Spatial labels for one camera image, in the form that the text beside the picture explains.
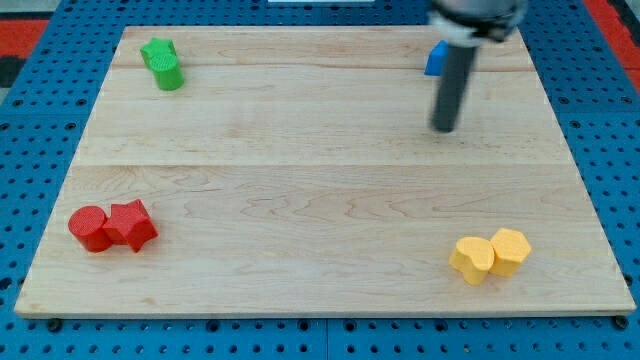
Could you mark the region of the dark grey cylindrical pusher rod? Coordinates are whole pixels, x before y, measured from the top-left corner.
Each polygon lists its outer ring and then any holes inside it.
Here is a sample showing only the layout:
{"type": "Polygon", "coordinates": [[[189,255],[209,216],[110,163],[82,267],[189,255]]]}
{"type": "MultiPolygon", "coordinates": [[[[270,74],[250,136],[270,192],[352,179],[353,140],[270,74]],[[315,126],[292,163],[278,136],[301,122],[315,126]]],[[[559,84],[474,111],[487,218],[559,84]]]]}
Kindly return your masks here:
{"type": "Polygon", "coordinates": [[[442,61],[431,127],[440,133],[456,129],[477,47],[448,45],[442,61]]]}

